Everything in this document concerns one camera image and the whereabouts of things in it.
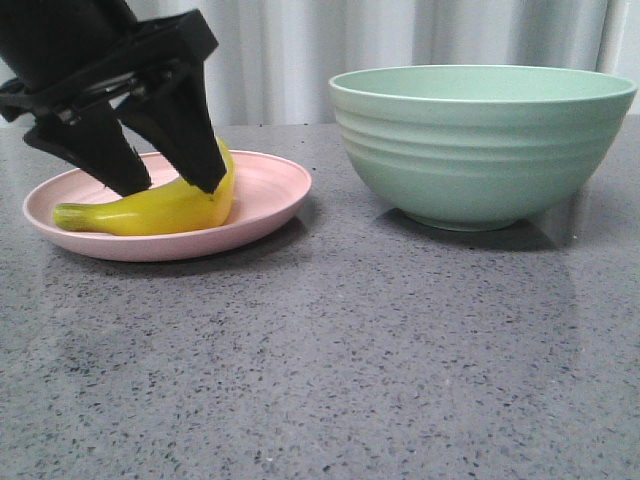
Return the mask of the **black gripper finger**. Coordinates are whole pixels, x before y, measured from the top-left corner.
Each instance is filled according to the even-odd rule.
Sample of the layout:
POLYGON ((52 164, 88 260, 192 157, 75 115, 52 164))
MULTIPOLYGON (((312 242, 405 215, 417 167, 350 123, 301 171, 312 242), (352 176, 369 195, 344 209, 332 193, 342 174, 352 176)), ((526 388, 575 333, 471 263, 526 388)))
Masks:
POLYGON ((72 120, 55 114, 40 117, 24 141, 76 166, 121 196, 144 191, 151 185, 146 167, 125 139, 107 102, 80 112, 72 120))
POLYGON ((116 112, 188 184, 205 193, 216 190, 227 169, 209 116, 201 63, 172 61, 139 72, 116 112))

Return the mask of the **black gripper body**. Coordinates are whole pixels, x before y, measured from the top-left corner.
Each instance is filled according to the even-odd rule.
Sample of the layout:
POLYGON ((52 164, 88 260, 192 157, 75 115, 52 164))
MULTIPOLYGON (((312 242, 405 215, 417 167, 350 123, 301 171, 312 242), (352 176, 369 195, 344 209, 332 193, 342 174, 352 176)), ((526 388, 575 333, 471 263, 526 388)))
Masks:
POLYGON ((218 41, 198 10, 140 21, 124 1, 4 1, 1 115, 73 111, 125 85, 152 91, 198 71, 218 41))

